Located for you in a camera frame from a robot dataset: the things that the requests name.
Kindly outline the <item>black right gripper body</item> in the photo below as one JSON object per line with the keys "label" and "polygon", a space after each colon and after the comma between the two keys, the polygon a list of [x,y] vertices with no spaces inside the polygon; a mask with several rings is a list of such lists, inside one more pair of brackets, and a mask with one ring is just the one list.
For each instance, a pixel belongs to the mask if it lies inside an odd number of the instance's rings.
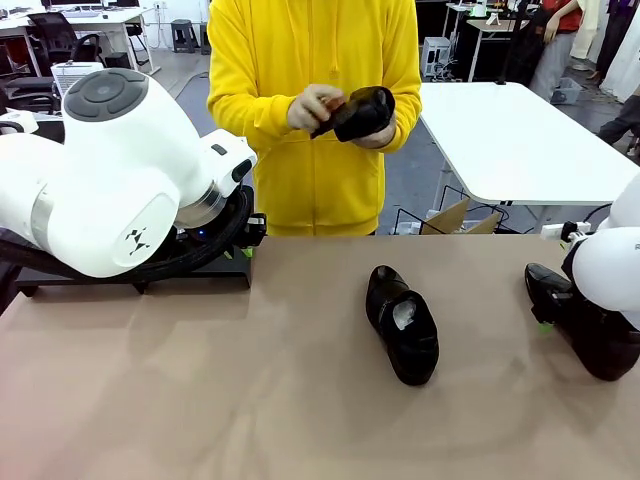
{"label": "black right gripper body", "polygon": [[575,280],[574,263],[575,263],[575,257],[577,255],[577,252],[583,243],[584,241],[576,241],[572,243],[562,263],[562,271],[564,272],[564,274],[567,276],[568,280],[571,283],[571,294],[574,297],[578,298],[579,300],[583,300],[584,295],[580,292]]}

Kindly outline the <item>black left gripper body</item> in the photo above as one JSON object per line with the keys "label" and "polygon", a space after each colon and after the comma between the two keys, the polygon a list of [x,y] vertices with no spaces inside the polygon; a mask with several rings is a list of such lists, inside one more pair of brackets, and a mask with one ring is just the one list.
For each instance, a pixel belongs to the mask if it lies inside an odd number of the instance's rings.
{"label": "black left gripper body", "polygon": [[234,213],[231,210],[224,210],[214,215],[213,212],[198,213],[183,209],[178,212],[175,226],[184,230],[195,243],[225,244],[229,242],[229,228],[233,220]]}

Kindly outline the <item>person's right hand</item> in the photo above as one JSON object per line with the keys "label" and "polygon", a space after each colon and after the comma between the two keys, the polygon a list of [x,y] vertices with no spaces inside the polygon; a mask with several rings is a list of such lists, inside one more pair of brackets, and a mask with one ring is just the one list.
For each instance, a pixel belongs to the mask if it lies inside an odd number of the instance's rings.
{"label": "person's right hand", "polygon": [[332,112],[345,102],[342,90],[325,84],[311,84],[289,106],[287,124],[292,130],[316,131]]}

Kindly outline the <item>person's left hand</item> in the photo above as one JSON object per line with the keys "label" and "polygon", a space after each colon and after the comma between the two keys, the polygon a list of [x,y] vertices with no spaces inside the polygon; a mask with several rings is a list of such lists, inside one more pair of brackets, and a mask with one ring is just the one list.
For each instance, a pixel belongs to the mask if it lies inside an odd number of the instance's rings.
{"label": "person's left hand", "polygon": [[395,136],[396,126],[390,123],[383,130],[372,133],[365,137],[356,138],[352,143],[360,148],[378,150],[386,147]]}

